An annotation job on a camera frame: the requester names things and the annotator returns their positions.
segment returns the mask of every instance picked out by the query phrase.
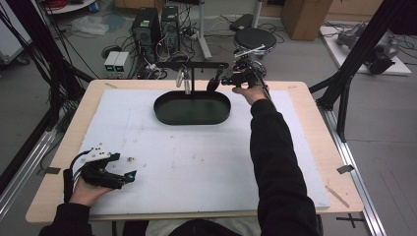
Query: round black stool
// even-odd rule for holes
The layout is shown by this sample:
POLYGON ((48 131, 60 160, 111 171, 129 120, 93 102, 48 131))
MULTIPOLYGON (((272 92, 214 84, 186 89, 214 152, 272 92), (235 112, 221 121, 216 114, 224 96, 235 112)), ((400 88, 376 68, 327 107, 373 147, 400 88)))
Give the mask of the round black stool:
POLYGON ((264 48, 254 50, 250 54, 265 56, 275 48, 276 38, 271 32, 263 29, 245 28, 236 32, 234 44, 242 52, 250 51, 263 45, 264 48))

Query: person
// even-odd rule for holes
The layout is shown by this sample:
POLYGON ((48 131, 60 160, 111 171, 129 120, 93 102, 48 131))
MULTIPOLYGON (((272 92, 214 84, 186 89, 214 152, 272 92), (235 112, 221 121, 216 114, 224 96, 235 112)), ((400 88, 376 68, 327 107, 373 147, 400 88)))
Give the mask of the person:
MULTIPOLYGON (((258 222, 262 235, 319 235, 315 207, 307 196, 291 134, 282 115, 267 100, 261 86, 232 90, 242 94, 252 106, 250 153, 259 187, 258 222)), ((54 221, 42 228, 39 236, 92 235, 89 208, 110 191, 91 186, 80 178, 71 200, 58 206, 54 221)), ((140 225, 143 232, 137 235, 145 235, 148 224, 145 221, 140 225)), ((184 223, 170 235, 238 234, 221 225, 197 219, 184 223)))

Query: computer tower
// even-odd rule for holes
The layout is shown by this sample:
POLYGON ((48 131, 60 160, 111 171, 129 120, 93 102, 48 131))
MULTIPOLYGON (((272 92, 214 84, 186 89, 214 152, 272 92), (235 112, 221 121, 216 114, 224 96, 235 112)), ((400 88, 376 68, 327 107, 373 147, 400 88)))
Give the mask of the computer tower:
POLYGON ((180 50, 180 30, 177 6, 164 6, 160 18, 163 48, 165 52, 173 53, 180 50))
POLYGON ((140 8, 132 24, 132 34, 136 45, 150 63, 157 62, 157 49, 162 40, 159 17, 156 8, 140 8))

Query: person's left hand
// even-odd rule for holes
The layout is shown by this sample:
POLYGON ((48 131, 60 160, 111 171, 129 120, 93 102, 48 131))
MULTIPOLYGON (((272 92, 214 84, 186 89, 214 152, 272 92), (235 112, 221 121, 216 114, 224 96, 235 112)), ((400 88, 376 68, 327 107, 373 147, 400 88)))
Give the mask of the person's left hand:
POLYGON ((70 203, 91 207, 101 196, 111 191, 113 189, 90 185, 80 177, 74 189, 73 196, 70 199, 70 203))

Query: human hand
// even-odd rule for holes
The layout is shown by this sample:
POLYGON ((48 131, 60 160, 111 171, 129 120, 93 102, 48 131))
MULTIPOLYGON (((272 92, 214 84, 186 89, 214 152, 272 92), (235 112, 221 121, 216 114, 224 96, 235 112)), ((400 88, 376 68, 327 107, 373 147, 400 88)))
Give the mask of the human hand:
POLYGON ((260 99, 267 99, 264 89, 260 85, 254 85, 252 88, 233 88, 233 92, 242 94, 250 105, 253 105, 255 101, 260 99))
POLYGON ((88 184, 80 177, 74 189, 73 196, 70 199, 70 203, 91 207, 101 196, 111 191, 113 189, 88 184))

